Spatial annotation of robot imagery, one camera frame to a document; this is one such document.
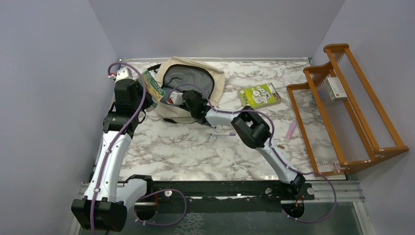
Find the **wooden shelf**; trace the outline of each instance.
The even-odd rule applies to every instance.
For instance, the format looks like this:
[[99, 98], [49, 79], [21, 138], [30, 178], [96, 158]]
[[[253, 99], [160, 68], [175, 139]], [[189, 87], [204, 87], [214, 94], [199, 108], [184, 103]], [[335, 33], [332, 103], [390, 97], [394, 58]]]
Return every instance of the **wooden shelf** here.
[[[327, 45], [324, 51], [329, 58], [327, 64], [306, 67], [303, 71], [307, 82], [287, 86], [313, 169], [324, 175], [354, 173], [408, 151], [348, 44]], [[330, 99], [323, 84], [327, 77], [339, 78], [346, 100]], [[314, 96], [336, 153], [336, 158], [328, 161], [333, 165], [331, 170], [319, 169], [322, 162], [313, 154], [294, 90], [311, 90]]]

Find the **canvas bag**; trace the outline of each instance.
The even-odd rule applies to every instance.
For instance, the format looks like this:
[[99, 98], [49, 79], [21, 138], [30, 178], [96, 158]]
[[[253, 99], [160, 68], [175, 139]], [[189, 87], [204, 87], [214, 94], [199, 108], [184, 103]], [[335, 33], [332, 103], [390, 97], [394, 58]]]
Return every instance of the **canvas bag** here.
[[[164, 120], [175, 123], [192, 123], [195, 121], [190, 112], [169, 104], [168, 95], [174, 87], [181, 84], [196, 85], [209, 96], [212, 105], [216, 106], [223, 94], [225, 87], [225, 73], [204, 62], [192, 61], [180, 57], [171, 57], [168, 61], [148, 68], [157, 73], [155, 81], [165, 90], [164, 97], [160, 100], [155, 111]], [[192, 86], [182, 86], [177, 91], [195, 90]]]

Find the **white marble surface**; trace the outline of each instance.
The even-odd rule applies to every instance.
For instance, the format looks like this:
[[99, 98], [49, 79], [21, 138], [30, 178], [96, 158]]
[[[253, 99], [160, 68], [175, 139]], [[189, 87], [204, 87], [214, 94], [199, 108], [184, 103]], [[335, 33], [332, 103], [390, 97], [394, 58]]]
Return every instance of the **white marble surface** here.
[[[226, 85], [218, 107], [238, 109], [242, 102], [237, 90], [272, 82], [282, 97], [282, 102], [260, 111], [268, 114], [276, 127], [274, 140], [285, 146], [285, 157], [300, 171], [312, 170], [307, 152], [296, 128], [289, 143], [283, 143], [290, 123], [296, 120], [286, 86], [306, 81], [303, 68], [307, 61], [271, 62], [207, 62], [225, 71]], [[156, 62], [131, 62], [139, 71], [157, 64]], [[319, 154], [333, 154], [327, 145], [328, 136], [319, 135], [324, 125], [319, 121], [319, 111], [311, 97], [299, 95], [299, 106], [305, 123], [311, 124], [313, 141]], [[172, 124], [162, 120], [154, 111], [147, 114], [139, 125], [127, 151], [120, 172], [125, 180], [133, 174], [151, 175], [155, 180], [270, 180], [278, 176], [255, 150], [246, 147], [236, 137], [212, 137], [212, 132], [230, 132], [230, 128], [215, 130], [208, 126]], [[315, 179], [314, 175], [306, 176]]]

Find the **white wall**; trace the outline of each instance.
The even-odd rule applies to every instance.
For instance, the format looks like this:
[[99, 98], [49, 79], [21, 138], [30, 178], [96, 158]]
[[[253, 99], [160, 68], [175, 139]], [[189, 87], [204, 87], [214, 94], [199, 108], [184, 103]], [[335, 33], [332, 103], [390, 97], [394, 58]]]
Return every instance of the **white wall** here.
[[344, 0], [89, 0], [121, 58], [311, 57]]
[[346, 0], [312, 60], [313, 65], [321, 65], [328, 61], [325, 45], [349, 43], [410, 148], [358, 174], [378, 235], [415, 231], [414, 10], [413, 0]]
[[0, 234], [67, 234], [117, 57], [83, 0], [2, 0], [0, 29]]

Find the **white box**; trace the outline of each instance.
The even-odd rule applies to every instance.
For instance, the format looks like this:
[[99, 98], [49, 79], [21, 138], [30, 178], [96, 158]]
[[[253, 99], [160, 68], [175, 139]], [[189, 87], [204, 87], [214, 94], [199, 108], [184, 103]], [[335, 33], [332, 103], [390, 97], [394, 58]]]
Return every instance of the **white box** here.
[[347, 99], [346, 92], [338, 77], [327, 77], [324, 84], [332, 101]]

